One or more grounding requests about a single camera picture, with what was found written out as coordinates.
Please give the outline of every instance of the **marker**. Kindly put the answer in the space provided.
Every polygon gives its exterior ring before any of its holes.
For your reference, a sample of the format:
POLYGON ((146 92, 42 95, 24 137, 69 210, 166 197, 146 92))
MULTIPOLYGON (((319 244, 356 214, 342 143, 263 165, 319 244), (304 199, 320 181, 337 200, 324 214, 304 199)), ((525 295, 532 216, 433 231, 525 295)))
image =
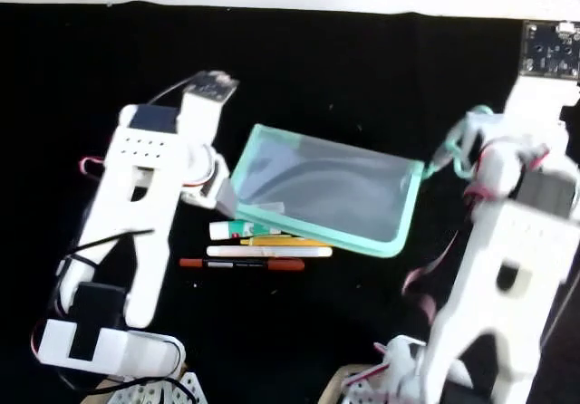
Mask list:
POLYGON ((265 268, 268 271, 304 271, 302 259, 179 259, 186 268, 265 268))
POLYGON ((247 238, 256 235, 279 235, 280 230, 244 220, 209 223, 209 238, 214 241, 230 238, 247 238))
POLYGON ((212 245, 208 256, 224 257, 328 257, 333 254, 331 247, 283 247, 251 245, 212 245))
POLYGON ((250 239, 242 239, 241 245, 296 245, 310 247, 329 247, 330 245, 313 239, 297 238, 294 236, 254 236, 250 239))

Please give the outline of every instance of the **red marker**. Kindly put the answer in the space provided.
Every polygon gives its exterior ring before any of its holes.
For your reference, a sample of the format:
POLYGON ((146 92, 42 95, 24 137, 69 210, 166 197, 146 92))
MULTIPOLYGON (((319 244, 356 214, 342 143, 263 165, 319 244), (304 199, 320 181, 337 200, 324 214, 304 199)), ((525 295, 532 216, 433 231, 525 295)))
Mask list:
POLYGON ((304 271, 302 259, 179 259, 179 266, 186 268, 263 268, 268 271, 304 271))

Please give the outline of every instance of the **mint green pouch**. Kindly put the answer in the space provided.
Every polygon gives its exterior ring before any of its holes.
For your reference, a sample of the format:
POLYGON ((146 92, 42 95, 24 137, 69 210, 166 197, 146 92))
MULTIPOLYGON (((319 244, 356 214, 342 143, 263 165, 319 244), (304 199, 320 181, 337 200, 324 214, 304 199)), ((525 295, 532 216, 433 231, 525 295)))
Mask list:
POLYGON ((403 248, 424 164, 256 125, 231 176, 236 218, 364 255, 403 248))

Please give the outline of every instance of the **black background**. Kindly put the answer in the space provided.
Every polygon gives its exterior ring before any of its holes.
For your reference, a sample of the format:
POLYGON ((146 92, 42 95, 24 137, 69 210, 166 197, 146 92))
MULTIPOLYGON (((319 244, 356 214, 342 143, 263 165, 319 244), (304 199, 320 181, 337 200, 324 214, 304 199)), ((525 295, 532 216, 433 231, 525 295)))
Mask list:
MULTIPOLYGON (((122 106, 198 70, 225 70, 240 85, 214 144, 231 168, 257 122, 427 160, 466 109, 485 103, 502 110, 517 76, 521 22, 148 4, 0 5, 0 28, 9 227, 2 370, 14 386, 34 378, 33 387, 17 391, 21 402, 64 403, 80 399, 34 360, 28 339, 96 188, 78 173, 77 161, 104 154, 122 106)), ((179 95, 165 102, 177 106, 179 95)), ((565 112, 576 160, 579 116, 577 108, 565 112)), ((331 259, 308 262, 302 274, 180 270, 179 257, 202 255, 208 222, 220 219, 180 205, 148 330, 185 343, 210 403, 316 402, 340 366, 379 361, 373 341, 401 332, 427 339, 421 312, 399 291, 404 275, 435 257, 461 225, 462 188, 449 171, 421 188, 397 257, 336 250, 331 259)), ((468 235, 465 227, 447 262, 423 284, 439 305, 468 235)), ((546 348, 530 402, 578 401, 579 307, 576 292, 546 348)), ((491 350, 492 340, 484 338, 466 357, 484 387, 494 376, 491 350)))

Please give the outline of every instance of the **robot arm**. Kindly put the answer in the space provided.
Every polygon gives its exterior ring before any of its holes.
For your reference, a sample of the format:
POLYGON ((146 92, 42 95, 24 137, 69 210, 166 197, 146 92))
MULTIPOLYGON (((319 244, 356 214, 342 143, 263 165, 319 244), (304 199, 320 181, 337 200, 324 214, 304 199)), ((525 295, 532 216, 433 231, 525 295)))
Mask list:
MULTIPOLYGON (((458 358, 484 333, 496 337, 498 349, 492 402, 527 401, 542 332, 580 242, 580 172, 566 155, 568 133, 559 119, 562 107, 575 105, 580 97, 580 24, 527 23, 523 46, 520 76, 505 112, 494 114, 481 106, 468 112, 449 131, 426 172, 428 177, 452 164, 470 183, 466 194, 478 197, 458 275, 429 342, 424 348, 421 342, 413 357, 413 342, 393 339, 387 347, 396 344, 404 351, 385 353, 383 364, 390 368, 379 388, 361 377, 356 387, 343 388, 345 402, 367 396, 374 402, 386 397, 391 404, 489 402, 469 390, 457 392, 456 398, 442 394, 449 389, 447 380, 458 382, 453 379, 458 358), (504 268, 515 279, 500 289, 498 275, 504 268)), ((468 379, 459 382, 469 385, 468 379)), ((348 380, 343 385, 349 386, 348 380)))
POLYGON ((68 316, 48 321, 38 351, 42 363, 134 377, 165 376, 180 366, 185 351, 179 341, 127 332, 123 323, 144 328, 153 318, 179 199, 229 215, 235 210, 227 165, 211 143, 236 87, 223 72, 200 72, 185 89, 180 110, 154 105, 121 110, 79 245, 149 232, 133 237, 137 268, 130 288, 91 282, 118 239, 67 256, 58 297, 68 316), (146 192, 134 200, 137 188, 146 192))

